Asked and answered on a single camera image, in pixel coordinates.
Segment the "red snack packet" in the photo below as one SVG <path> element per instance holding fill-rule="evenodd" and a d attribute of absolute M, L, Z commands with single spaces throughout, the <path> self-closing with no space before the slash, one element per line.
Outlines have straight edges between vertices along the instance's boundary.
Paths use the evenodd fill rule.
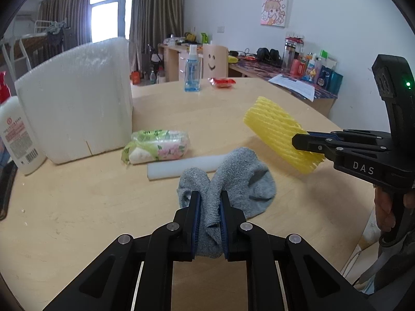
<path fill-rule="evenodd" d="M 236 83 L 232 78 L 211 78 L 209 82 L 217 88 L 231 87 Z"/>

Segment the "framed picture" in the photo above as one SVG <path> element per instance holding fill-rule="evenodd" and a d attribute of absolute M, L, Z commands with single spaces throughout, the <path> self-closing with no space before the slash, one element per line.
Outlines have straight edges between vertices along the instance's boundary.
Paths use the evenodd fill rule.
<path fill-rule="evenodd" d="M 262 4 L 261 24 L 285 27 L 288 0 L 264 0 Z"/>

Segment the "barcode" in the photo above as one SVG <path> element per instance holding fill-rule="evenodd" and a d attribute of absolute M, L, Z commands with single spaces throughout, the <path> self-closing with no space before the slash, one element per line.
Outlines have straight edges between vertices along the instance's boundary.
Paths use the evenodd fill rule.
<path fill-rule="evenodd" d="M 28 155 L 26 155 L 26 160 L 30 163 L 34 158 L 36 158 L 39 154 L 36 151 L 36 148 L 32 150 Z"/>

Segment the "styrofoam block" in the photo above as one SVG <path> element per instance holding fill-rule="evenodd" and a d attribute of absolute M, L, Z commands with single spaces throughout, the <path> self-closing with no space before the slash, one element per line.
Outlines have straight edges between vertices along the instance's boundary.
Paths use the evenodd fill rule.
<path fill-rule="evenodd" d="M 227 154 L 209 155 L 180 160 L 150 162 L 147 164 L 147 177 L 149 180 L 174 178 L 180 176 L 186 169 L 197 167 L 205 172 L 216 171 Z"/>
<path fill-rule="evenodd" d="M 60 164 L 124 147 L 132 132 L 128 41 L 78 46 L 15 83 L 45 154 Z"/>

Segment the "human hand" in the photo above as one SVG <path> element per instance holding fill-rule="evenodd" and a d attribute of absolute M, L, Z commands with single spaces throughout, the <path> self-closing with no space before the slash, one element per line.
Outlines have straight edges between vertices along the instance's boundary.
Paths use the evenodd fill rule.
<path fill-rule="evenodd" d="M 403 196 L 403 204 L 406 208 L 415 208 L 415 192 L 411 191 Z M 382 188 L 375 188 L 375 213 L 376 223 L 380 230 L 390 232 L 395 226 L 396 220 L 392 212 L 391 196 Z"/>

